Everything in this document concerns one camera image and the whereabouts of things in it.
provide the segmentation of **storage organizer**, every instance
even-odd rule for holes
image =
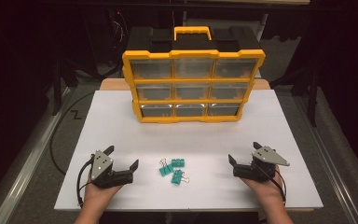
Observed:
[[[134,27],[123,73],[140,122],[235,121],[264,58],[249,27]]]

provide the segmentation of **transparent drawer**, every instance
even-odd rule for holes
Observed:
[[[131,68],[136,78],[170,78],[171,60],[131,60]]]
[[[171,84],[137,84],[136,90],[140,100],[170,100]]]
[[[170,117],[172,105],[140,105],[142,116],[147,117]]]
[[[174,59],[174,76],[178,78],[210,77],[213,59],[180,58]]]
[[[209,104],[209,116],[236,116],[240,104]]]
[[[174,85],[175,97],[178,99],[206,99],[208,83],[178,83]]]
[[[215,77],[250,77],[256,59],[218,59],[214,69]]]
[[[199,117],[205,113],[205,104],[176,105],[177,117]]]
[[[242,99],[249,84],[240,83],[214,83],[212,84],[211,98],[213,99]]]

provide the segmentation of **pile of binder clips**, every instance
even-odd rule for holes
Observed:
[[[169,175],[173,173],[171,183],[180,185],[182,181],[188,183],[190,179],[185,177],[185,172],[183,172],[180,168],[185,167],[185,160],[184,159],[172,159],[171,164],[167,164],[166,159],[162,159],[159,162],[162,167],[159,169],[159,172],[162,176]]]

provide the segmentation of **teal binder clip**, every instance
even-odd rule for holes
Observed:
[[[162,176],[168,175],[173,172],[172,165],[171,164],[168,165],[165,159],[161,160],[159,163],[162,165],[162,167],[159,168],[159,172],[161,173]]]
[[[185,167],[185,160],[184,159],[172,159],[171,164],[173,167]]]
[[[175,170],[173,172],[173,176],[171,179],[171,183],[180,185],[180,182],[185,181],[188,183],[190,180],[187,177],[184,177],[185,172],[182,172],[181,170]]]

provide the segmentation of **human arm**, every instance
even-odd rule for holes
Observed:
[[[75,221],[75,224],[96,224],[113,196],[122,186],[110,189],[99,189],[93,184],[86,186],[82,210]]]
[[[275,175],[274,180],[280,186],[282,185],[282,180],[279,175]],[[255,193],[257,200],[260,202],[266,213],[268,224],[293,223],[284,207],[281,191],[274,183],[272,183],[272,181],[260,183],[245,178],[242,178],[242,181]]]

